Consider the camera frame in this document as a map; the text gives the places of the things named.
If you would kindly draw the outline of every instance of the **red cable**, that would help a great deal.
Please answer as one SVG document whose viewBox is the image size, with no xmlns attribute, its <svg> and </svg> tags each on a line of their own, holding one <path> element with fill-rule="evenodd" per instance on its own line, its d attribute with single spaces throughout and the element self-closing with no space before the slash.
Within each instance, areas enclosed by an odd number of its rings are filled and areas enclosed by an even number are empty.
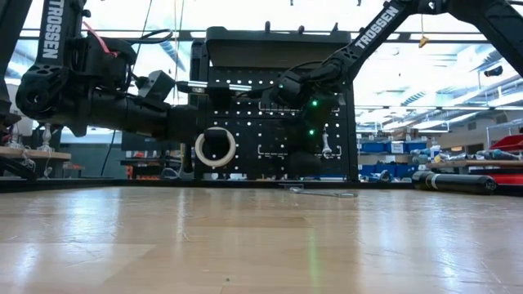
<svg viewBox="0 0 523 294">
<path fill-rule="evenodd" d="M 111 52 L 109 50 L 109 48 L 107 47 L 107 45 L 105 44 L 104 42 L 104 39 L 102 39 L 98 33 L 95 32 L 94 29 L 92 29 L 92 27 L 87 24 L 87 22 L 83 21 L 83 24 L 87 27 L 87 30 L 89 31 L 89 33 L 92 33 L 93 36 L 95 36 L 95 38 L 98 40 L 98 42 L 100 43 L 100 46 L 102 48 L 102 50 L 107 53 L 107 54 L 111 54 L 112 56 L 114 57 L 117 57 L 118 56 L 118 53 L 117 52 Z"/>
</svg>

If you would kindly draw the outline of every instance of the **wooden table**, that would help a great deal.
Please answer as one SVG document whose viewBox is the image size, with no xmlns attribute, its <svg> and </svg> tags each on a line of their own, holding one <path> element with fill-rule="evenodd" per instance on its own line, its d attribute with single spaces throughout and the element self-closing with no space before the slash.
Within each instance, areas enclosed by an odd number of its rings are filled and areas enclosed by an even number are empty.
<svg viewBox="0 0 523 294">
<path fill-rule="evenodd" d="M 7 158 L 23 158 L 22 153 L 24 153 L 24 150 L 22 150 L 22 149 L 0 146 L 0 156 L 4 156 Z M 51 159 L 71 160 L 71 154 L 62 153 L 62 152 L 50 152 L 49 153 L 47 151 L 27 149 L 27 153 L 29 155 L 29 158 L 31 158 L 31 159 L 51 158 Z"/>
<path fill-rule="evenodd" d="M 22 149 L 0 146 L 0 156 L 6 158 L 22 159 L 22 153 L 24 153 L 24 150 Z M 62 175 L 63 177 L 63 163 L 71 160 L 71 154 L 63 152 L 46 152 L 27 149 L 27 154 L 30 159 L 36 162 L 36 172 L 40 176 L 43 175 L 43 169 L 45 166 L 49 166 L 52 167 L 51 176 L 60 177 L 60 175 Z"/>
<path fill-rule="evenodd" d="M 4 194 L 1 293 L 522 293 L 523 199 L 110 187 Z"/>
</svg>

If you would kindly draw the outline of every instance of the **black pipe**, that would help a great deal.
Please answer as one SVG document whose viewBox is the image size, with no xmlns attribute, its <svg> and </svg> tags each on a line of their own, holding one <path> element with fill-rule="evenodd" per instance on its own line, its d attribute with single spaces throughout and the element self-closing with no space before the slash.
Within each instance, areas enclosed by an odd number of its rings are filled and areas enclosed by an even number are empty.
<svg viewBox="0 0 523 294">
<path fill-rule="evenodd" d="M 491 195 L 498 186 L 490 176 L 436 174 L 430 171 L 415 172 L 412 181 L 420 190 L 478 195 Z"/>
</svg>

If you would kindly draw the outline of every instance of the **red object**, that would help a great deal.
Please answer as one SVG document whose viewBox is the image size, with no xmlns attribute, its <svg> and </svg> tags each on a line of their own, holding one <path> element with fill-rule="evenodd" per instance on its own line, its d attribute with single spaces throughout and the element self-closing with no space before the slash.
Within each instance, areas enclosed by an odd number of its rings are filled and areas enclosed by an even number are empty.
<svg viewBox="0 0 523 294">
<path fill-rule="evenodd" d="M 98 40 L 98 42 L 100 43 L 100 46 L 102 48 L 102 50 L 107 53 L 107 54 L 111 54 L 112 56 L 114 57 L 117 57 L 118 56 L 118 53 L 117 52 L 111 52 L 109 50 L 109 48 L 107 47 L 107 45 L 105 44 L 104 42 L 104 39 L 102 39 L 100 36 L 98 36 L 98 33 L 95 32 L 94 29 L 92 29 L 92 27 L 87 24 L 87 22 L 83 22 L 83 24 L 86 26 L 87 30 L 89 31 L 89 33 L 92 33 L 93 36 L 95 36 L 95 38 Z"/>
<path fill-rule="evenodd" d="M 496 183 L 500 185 L 523 185 L 523 174 L 492 174 Z"/>
<path fill-rule="evenodd" d="M 523 135 L 512 135 L 502 138 L 498 143 L 490 146 L 490 149 L 502 151 L 517 151 L 523 149 Z"/>
</svg>

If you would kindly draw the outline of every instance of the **black cable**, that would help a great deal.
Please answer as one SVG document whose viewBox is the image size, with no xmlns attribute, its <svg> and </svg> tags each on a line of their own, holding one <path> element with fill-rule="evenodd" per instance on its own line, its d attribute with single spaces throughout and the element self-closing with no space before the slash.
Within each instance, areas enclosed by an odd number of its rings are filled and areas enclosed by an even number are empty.
<svg viewBox="0 0 523 294">
<path fill-rule="evenodd" d="M 299 65 L 294 65 L 292 68 L 287 69 L 286 71 L 293 71 L 295 69 L 299 69 L 299 68 L 304 67 L 306 65 L 321 65 L 322 63 L 323 63 L 323 61 L 307 61 L 307 62 L 304 62 L 304 63 L 299 64 Z"/>
<path fill-rule="evenodd" d="M 147 14 L 145 15 L 144 28 L 141 30 L 141 38 L 148 38 L 148 37 L 153 36 L 153 35 L 156 34 L 156 32 L 144 34 L 145 29 L 147 28 L 147 21 L 149 20 L 150 8 L 152 6 L 153 6 L 153 0 L 150 0 L 149 1 L 149 8 L 147 9 Z M 138 43 L 138 50 L 136 50 L 136 62 L 134 63 L 134 65 L 132 65 L 132 67 L 130 67 L 130 70 L 129 70 L 129 73 L 128 73 L 130 77 L 136 76 L 134 74 L 134 67 L 136 66 L 136 63 L 138 61 L 138 56 L 140 55 L 141 44 L 142 43 Z M 107 159 L 109 159 L 109 154 L 111 153 L 111 150 L 113 148 L 113 143 L 114 143 L 114 137 L 115 136 L 116 136 L 116 130 L 113 130 L 113 139 L 111 139 L 111 143 L 109 144 L 109 150 L 107 150 L 107 155 L 105 156 L 104 164 L 101 167 L 100 177 L 102 177 L 104 175 L 105 165 L 107 164 Z"/>
<path fill-rule="evenodd" d="M 111 144 L 109 144 L 109 151 L 107 151 L 107 154 L 105 155 L 104 165 L 101 166 L 100 177 L 104 176 L 105 165 L 107 163 L 107 159 L 109 159 L 109 154 L 111 153 L 111 150 L 113 148 L 114 136 L 115 135 L 116 135 L 116 130 L 113 130 L 113 139 L 111 139 Z"/>
<path fill-rule="evenodd" d="M 157 35 L 159 33 L 168 33 L 168 35 L 163 38 L 160 38 L 160 39 L 148 40 L 148 38 L 150 38 L 154 35 Z M 157 29 L 155 31 L 152 31 L 148 34 L 145 34 L 145 35 L 139 37 L 138 39 L 127 40 L 127 42 L 131 43 L 132 45 L 134 45 L 134 44 L 160 44 L 162 42 L 169 41 L 173 35 L 174 35 L 174 32 L 171 29 Z"/>
<path fill-rule="evenodd" d="M 141 37 L 140 38 L 143 38 L 145 36 L 144 32 L 145 32 L 145 29 L 147 28 L 147 21 L 149 20 L 150 8 L 152 6 L 153 6 L 153 0 L 150 0 L 149 1 L 149 8 L 147 8 L 147 14 L 145 15 L 144 27 L 141 30 Z M 138 56 L 140 55 L 140 48 L 141 48 L 141 43 L 138 43 L 138 50 L 136 50 L 136 62 L 134 63 L 134 65 L 132 65 L 131 73 L 134 73 L 134 67 L 136 66 L 136 63 L 138 63 Z"/>
</svg>

